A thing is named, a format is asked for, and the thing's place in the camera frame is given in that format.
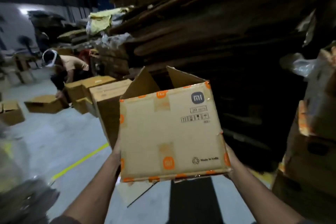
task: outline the wall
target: wall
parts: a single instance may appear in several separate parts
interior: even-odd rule
[[[7,50],[15,50],[23,48],[17,42],[19,35],[26,35],[33,40],[33,46],[37,46],[35,42],[34,28],[24,14],[24,10],[47,10],[57,13],[63,16],[68,22],[74,22],[81,18],[88,17],[90,10],[88,8],[81,7],[81,14],[78,7],[69,7],[72,15],[69,17],[67,8],[65,6],[54,5],[33,5],[33,4],[17,4],[17,3],[0,3],[0,16],[3,18],[0,20],[0,38],[6,46]]]

